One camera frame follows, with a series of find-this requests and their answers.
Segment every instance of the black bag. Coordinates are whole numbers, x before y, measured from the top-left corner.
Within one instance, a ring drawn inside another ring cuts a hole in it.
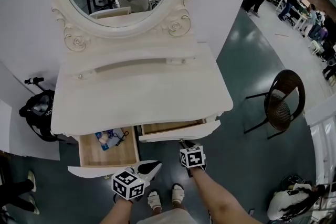
[[[43,91],[30,98],[19,112],[21,117],[26,118],[30,128],[46,142],[55,142],[58,140],[50,128],[54,95],[54,91]],[[37,133],[33,126],[35,126],[40,133]]]

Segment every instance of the mirror frame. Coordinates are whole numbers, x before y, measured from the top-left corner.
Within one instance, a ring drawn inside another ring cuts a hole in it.
[[[82,31],[103,38],[126,38],[147,32],[158,25],[178,5],[179,0],[164,0],[160,2],[153,13],[142,21],[133,22],[130,16],[130,25],[111,27],[97,24],[78,11],[71,0],[53,0],[52,10],[58,10],[74,26]]]

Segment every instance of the teal floor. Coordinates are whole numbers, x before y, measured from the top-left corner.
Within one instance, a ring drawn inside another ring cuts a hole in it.
[[[316,179],[312,137],[300,116],[283,135],[267,140],[274,130],[265,125],[248,134],[251,127],[265,118],[263,97],[244,101],[248,95],[266,92],[275,75],[284,69],[271,45],[255,24],[241,10],[223,46],[217,63],[234,102],[234,108],[221,117],[221,126],[210,136],[198,140],[207,157],[209,175],[232,192],[254,217],[267,223],[268,204],[280,181],[299,174],[312,182]],[[288,103],[292,109],[298,102],[296,93]],[[152,185],[160,190],[163,210],[169,210],[173,183],[184,186],[184,204],[198,223],[208,224],[207,210],[192,179],[179,164],[177,142],[140,143],[142,159],[162,161],[163,168]],[[70,174],[68,165],[79,165],[78,147],[61,144],[61,161],[13,157],[10,168],[15,182],[25,179],[29,169],[36,175],[34,193],[41,214],[33,215],[8,206],[18,223],[68,224],[99,223],[112,207],[110,181],[103,178],[83,179]],[[146,199],[133,207],[131,223],[151,214]],[[308,223],[300,219],[294,223]]]

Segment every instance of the chair leg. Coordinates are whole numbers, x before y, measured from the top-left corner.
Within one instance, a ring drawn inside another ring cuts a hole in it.
[[[250,98],[254,98],[254,97],[258,97],[258,96],[263,96],[263,95],[267,95],[267,94],[268,94],[268,92],[261,93],[261,94],[256,94],[256,95],[251,95],[251,96],[245,97],[245,99],[250,99]]]
[[[247,131],[244,131],[244,134],[247,134],[248,132],[253,131],[254,129],[256,129],[256,128],[262,126],[262,125],[264,125],[267,122],[268,122],[268,119],[265,119],[263,122],[259,123],[258,125],[256,125],[256,126],[250,128],[250,129],[248,129]]]
[[[271,138],[273,138],[273,137],[275,137],[275,136],[278,136],[278,135],[280,135],[280,134],[282,134],[282,133],[284,133],[284,132],[285,132],[285,131],[282,131],[282,132],[279,132],[279,133],[277,133],[277,134],[274,134],[274,135],[268,137],[267,140],[270,140]]]

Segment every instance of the wooden drawer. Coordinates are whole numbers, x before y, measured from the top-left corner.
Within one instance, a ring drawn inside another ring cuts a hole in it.
[[[206,122],[205,119],[186,122],[167,122],[141,126],[141,142],[157,142],[180,139],[199,139],[210,135],[220,126],[220,121]]]
[[[81,167],[128,166],[139,161],[138,147],[134,127],[122,128],[128,132],[119,146],[103,151],[95,134],[82,135],[79,138],[79,159]]]

